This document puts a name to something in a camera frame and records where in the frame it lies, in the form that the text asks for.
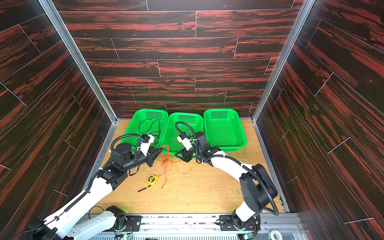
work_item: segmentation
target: side wall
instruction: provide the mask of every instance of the side wall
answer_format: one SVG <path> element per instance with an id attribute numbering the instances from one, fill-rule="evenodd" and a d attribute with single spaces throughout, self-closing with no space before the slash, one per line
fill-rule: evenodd
<path id="1" fill-rule="evenodd" d="M 302 0 L 54 0 L 116 115 L 251 116 Z"/>
<path id="2" fill-rule="evenodd" d="M 257 120 L 313 239 L 384 239 L 382 13 L 317 0 Z"/>
<path id="3" fill-rule="evenodd" d="M 0 239 L 11 239 L 82 190 L 111 122 L 38 1 L 0 9 Z"/>

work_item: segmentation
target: green basket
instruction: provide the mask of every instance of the green basket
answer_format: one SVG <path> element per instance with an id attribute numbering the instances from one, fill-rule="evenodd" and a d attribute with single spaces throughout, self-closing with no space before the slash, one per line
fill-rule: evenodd
<path id="1" fill-rule="evenodd" d="M 176 154 L 184 148 L 183 144 L 176 139 L 180 135 L 175 128 L 175 123 L 178 121 L 189 124 L 195 132 L 203 131 L 203 117 L 199 114 L 172 113 L 169 115 L 164 134 L 161 137 L 160 146 L 169 145 L 170 154 Z M 179 124 L 178 127 L 181 131 L 192 135 L 192 132 L 185 125 Z"/>
<path id="2" fill-rule="evenodd" d="M 212 147 L 236 151 L 247 144 L 239 114 L 229 108 L 208 109 L 204 112 L 205 135 Z"/>
<path id="3" fill-rule="evenodd" d="M 168 113 L 157 109 L 140 109 L 135 112 L 124 134 L 136 133 L 139 135 L 150 134 L 155 137 L 152 147 L 160 146 L 160 139 L 168 119 Z M 126 137 L 121 142 L 127 142 L 132 147 L 137 146 L 137 137 Z"/>

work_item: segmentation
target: yellow tape measure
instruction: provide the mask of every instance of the yellow tape measure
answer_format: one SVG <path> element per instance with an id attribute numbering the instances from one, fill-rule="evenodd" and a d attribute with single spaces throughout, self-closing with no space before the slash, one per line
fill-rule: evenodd
<path id="1" fill-rule="evenodd" d="M 148 186 L 148 187 L 145 187 L 145 188 L 143 188 L 143 189 L 140 189 L 140 190 L 138 190 L 137 192 L 141 192 L 141 191 L 143 191 L 143 190 L 149 188 L 150 186 L 154 185 L 154 184 L 157 182 L 158 179 L 159 179 L 159 177 L 156 176 L 156 175 L 153 175 L 153 174 L 149 175 L 149 176 L 147 177 L 147 183 L 149 184 L 149 186 Z"/>

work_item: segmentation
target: wooden table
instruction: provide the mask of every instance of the wooden table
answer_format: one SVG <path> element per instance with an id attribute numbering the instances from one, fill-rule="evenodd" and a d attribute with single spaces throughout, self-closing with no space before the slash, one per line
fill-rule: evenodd
<path id="1" fill-rule="evenodd" d="M 263 165 L 266 162 L 260 148 L 253 124 L 250 119 L 242 119 L 247 146 L 233 152 L 230 156 L 244 163 Z M 129 121 L 120 121 L 113 139 L 124 134 Z M 107 152 L 103 164 L 109 159 Z M 155 160 L 153 167 L 146 164 L 138 173 L 129 176 L 115 191 L 99 201 L 96 206 L 106 209 L 116 205 L 127 213 L 232 213 L 242 202 L 240 184 L 224 171 L 208 164 L 197 164 L 195 159 L 189 163 L 180 161 L 172 169 L 167 169 L 158 182 L 150 188 L 137 192 L 148 186 L 149 174 L 160 175 L 164 171 L 161 162 Z M 279 212 L 283 212 L 278 197 L 275 203 Z M 99 208 L 91 213 L 100 213 Z"/>

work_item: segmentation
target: roll of white tape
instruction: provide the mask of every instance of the roll of white tape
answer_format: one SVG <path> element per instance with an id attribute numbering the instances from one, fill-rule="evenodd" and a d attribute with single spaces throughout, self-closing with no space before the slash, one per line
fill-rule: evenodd
<path id="1" fill-rule="evenodd" d="M 283 236 L 278 230 L 272 230 L 268 233 L 269 240 L 283 240 Z"/>

